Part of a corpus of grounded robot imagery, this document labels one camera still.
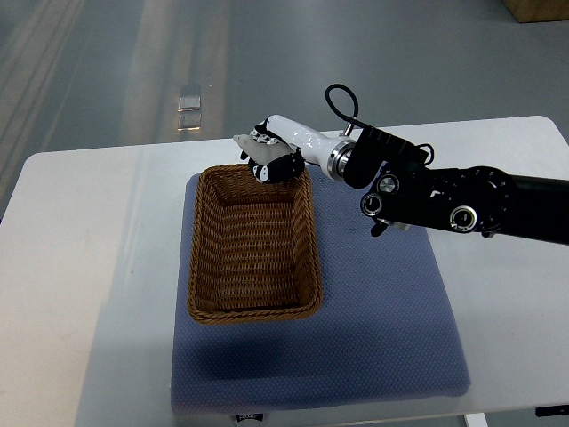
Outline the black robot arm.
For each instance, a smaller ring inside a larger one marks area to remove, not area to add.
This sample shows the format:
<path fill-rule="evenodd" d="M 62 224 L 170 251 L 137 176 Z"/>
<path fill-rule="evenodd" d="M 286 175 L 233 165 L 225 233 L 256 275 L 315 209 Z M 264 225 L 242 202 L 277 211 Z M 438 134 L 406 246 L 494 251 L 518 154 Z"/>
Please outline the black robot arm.
<path fill-rule="evenodd" d="M 335 168 L 364 195 L 362 213 L 378 237 L 417 225 L 485 238 L 506 235 L 568 242 L 567 181 L 511 175 L 490 166 L 432 169 L 434 150 L 365 125 Z"/>

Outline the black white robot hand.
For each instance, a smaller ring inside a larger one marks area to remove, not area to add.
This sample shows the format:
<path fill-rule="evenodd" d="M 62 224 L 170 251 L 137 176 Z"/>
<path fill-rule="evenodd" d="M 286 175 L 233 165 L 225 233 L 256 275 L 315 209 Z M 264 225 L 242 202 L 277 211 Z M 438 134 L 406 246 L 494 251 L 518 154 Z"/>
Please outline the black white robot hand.
<path fill-rule="evenodd" d="M 247 162 L 254 178 L 267 184 L 289 181 L 299 176 L 307 164 L 318 166 L 328 179 L 342 181 L 351 150 L 355 147 L 355 142 L 346 135 L 328 137 L 279 115 L 268 117 L 248 134 L 254 139 L 260 136 L 278 138 L 293 151 L 267 165 L 255 163 L 242 151 L 241 158 Z"/>

